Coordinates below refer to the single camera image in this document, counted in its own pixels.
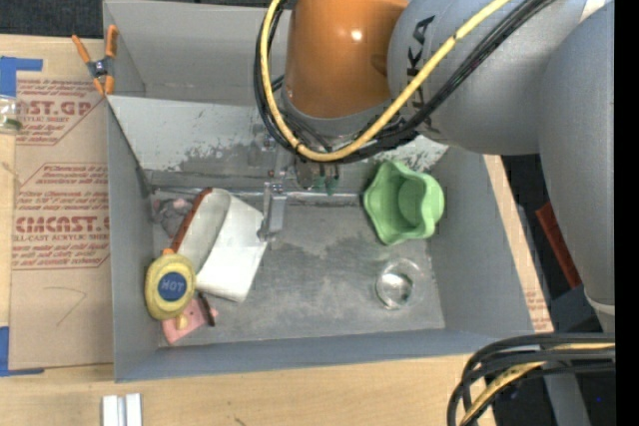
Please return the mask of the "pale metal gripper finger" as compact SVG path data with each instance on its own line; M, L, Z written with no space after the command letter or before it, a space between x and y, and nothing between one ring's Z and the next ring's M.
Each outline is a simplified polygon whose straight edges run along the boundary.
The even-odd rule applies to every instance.
M288 196L277 183L265 185L263 220L258 231L260 240L273 240L283 230Z
M249 144L247 161L251 168L273 168L279 145L270 135L257 135Z

